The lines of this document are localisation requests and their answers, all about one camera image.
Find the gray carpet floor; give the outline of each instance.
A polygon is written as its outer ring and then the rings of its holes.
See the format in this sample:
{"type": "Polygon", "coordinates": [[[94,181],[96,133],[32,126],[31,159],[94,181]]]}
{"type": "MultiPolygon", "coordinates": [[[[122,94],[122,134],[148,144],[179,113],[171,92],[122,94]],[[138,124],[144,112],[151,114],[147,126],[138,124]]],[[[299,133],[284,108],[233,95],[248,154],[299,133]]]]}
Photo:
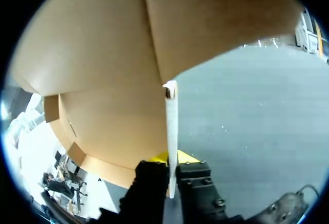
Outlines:
{"type": "MultiPolygon", "coordinates": [[[[324,61],[289,47],[246,47],[176,80],[179,149],[209,163],[229,216],[248,218],[307,183],[321,189],[329,166],[324,61]]],[[[125,189],[107,186],[118,206],[125,189]]],[[[164,222],[182,222],[179,198],[166,202],[164,222]]]]}

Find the person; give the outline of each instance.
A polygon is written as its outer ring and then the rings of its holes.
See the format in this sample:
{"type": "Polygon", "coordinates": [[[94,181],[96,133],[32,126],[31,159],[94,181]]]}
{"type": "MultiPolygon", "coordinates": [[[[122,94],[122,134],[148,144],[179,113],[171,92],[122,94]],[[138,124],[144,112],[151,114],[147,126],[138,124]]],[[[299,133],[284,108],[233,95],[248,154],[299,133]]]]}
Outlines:
{"type": "Polygon", "coordinates": [[[71,180],[65,180],[62,175],[59,175],[58,178],[54,178],[51,173],[44,173],[42,183],[49,191],[62,193],[69,199],[74,197],[74,190],[71,190],[72,184],[74,183],[72,183],[71,180]]]}

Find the cardboard flap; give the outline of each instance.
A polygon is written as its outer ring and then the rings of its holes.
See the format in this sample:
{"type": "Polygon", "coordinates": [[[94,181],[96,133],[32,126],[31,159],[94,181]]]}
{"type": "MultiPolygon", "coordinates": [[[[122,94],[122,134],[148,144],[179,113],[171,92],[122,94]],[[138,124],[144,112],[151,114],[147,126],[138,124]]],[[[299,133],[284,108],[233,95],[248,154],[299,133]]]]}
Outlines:
{"type": "Polygon", "coordinates": [[[58,95],[45,97],[43,102],[46,122],[58,120],[60,118],[58,95]]]}
{"type": "Polygon", "coordinates": [[[296,0],[146,0],[162,82],[239,45],[294,33],[296,0]]]}
{"type": "Polygon", "coordinates": [[[134,169],[167,150],[164,92],[152,81],[122,90],[71,92],[60,95],[60,108],[75,131],[72,139],[87,155],[134,169]]]}
{"type": "Polygon", "coordinates": [[[86,153],[84,153],[76,143],[71,145],[67,154],[76,165],[82,165],[86,157],[86,153]]]}
{"type": "Polygon", "coordinates": [[[92,156],[86,156],[80,167],[90,173],[99,175],[102,179],[112,184],[126,189],[132,185],[135,178],[134,169],[113,165],[92,156]]]}
{"type": "Polygon", "coordinates": [[[21,86],[27,82],[27,91],[43,96],[123,89],[150,76],[161,85],[144,0],[47,0],[25,29],[11,68],[21,86]]]}

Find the black cable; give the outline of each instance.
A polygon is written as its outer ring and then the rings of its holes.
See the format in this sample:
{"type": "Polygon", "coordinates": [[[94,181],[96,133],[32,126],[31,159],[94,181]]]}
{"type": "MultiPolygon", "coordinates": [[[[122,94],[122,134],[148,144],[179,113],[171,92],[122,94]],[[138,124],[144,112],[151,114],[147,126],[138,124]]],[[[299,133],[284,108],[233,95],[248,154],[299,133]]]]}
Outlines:
{"type": "Polygon", "coordinates": [[[311,188],[314,192],[315,192],[315,194],[317,194],[317,197],[319,197],[320,196],[320,194],[319,194],[319,192],[317,191],[317,189],[313,186],[313,185],[311,185],[311,184],[307,184],[307,185],[305,185],[305,186],[303,186],[299,191],[297,191],[298,193],[299,192],[302,192],[304,189],[306,189],[306,188],[311,188]]]}

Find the brown cardboard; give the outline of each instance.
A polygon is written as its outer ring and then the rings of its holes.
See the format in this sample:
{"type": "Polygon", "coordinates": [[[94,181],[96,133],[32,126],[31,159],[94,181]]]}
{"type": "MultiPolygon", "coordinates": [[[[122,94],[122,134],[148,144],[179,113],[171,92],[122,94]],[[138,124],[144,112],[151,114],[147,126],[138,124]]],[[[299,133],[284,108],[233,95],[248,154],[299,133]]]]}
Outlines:
{"type": "Polygon", "coordinates": [[[237,46],[295,32],[295,0],[146,0],[161,79],[237,46]]]}
{"type": "Polygon", "coordinates": [[[295,0],[47,0],[11,72],[81,168],[128,187],[167,150],[162,84],[217,54],[293,31],[295,0]]]}

